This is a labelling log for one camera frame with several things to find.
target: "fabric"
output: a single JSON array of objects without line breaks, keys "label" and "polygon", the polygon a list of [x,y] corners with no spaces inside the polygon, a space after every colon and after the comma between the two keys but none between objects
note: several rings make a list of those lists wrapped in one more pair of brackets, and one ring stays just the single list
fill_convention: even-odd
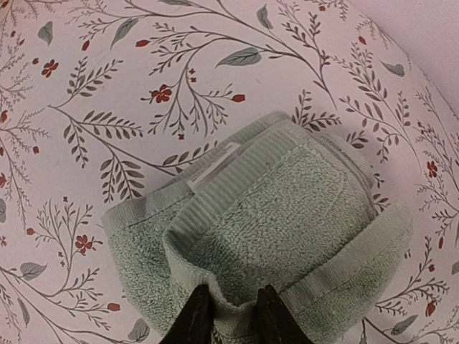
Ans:
[{"label": "fabric", "polygon": [[126,294],[153,328],[165,334],[202,283],[221,343],[256,343],[253,306],[267,284],[319,344],[372,306],[407,248],[411,216],[394,205],[376,218],[370,167],[344,141],[315,136],[280,121],[200,189],[178,182],[104,216]]},{"label": "fabric", "polygon": [[394,279],[336,342],[455,343],[458,109],[420,60],[346,0],[181,3],[0,0],[0,343],[157,343],[101,216],[277,110],[358,149],[376,210],[401,196],[414,217]]}]

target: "folded towel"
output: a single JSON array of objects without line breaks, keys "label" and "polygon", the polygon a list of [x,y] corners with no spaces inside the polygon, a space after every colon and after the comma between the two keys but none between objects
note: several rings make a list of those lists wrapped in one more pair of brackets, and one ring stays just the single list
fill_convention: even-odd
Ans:
[{"label": "folded towel", "polygon": [[[232,160],[215,167],[229,142]],[[187,183],[213,169],[199,185]],[[377,216],[372,172],[346,142],[271,115],[186,174],[103,223],[129,300],[164,334],[209,285],[215,340],[256,343],[257,290],[272,284],[303,332],[332,343],[372,306],[399,264],[412,220]]]}]

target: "floral fabric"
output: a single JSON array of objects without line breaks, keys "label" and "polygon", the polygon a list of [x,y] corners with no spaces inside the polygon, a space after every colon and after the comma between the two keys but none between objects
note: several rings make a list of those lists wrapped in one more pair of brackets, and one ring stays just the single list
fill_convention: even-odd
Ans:
[{"label": "floral fabric", "polygon": [[459,117],[345,0],[0,0],[0,344],[151,343],[101,215],[274,110],[374,167],[415,217],[343,343],[459,338]]}]

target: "white tag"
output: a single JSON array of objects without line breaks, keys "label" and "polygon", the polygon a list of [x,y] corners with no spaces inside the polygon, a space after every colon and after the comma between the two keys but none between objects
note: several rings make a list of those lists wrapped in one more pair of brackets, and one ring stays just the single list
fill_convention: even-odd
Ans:
[{"label": "white tag", "polygon": [[235,142],[228,143],[224,149],[220,152],[219,158],[214,161],[208,168],[206,168],[202,173],[191,178],[186,184],[189,188],[196,193],[202,186],[209,183],[221,170],[227,167],[234,159],[236,159],[237,154],[235,151],[241,145]]}]

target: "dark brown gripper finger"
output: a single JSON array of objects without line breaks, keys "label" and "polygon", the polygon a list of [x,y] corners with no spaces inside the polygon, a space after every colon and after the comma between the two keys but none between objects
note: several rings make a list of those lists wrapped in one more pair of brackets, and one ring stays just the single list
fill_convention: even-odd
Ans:
[{"label": "dark brown gripper finger", "polygon": [[259,344],[313,344],[272,285],[258,290],[257,331]]},{"label": "dark brown gripper finger", "polygon": [[199,285],[159,344],[210,344],[213,326],[213,304],[209,287]]}]

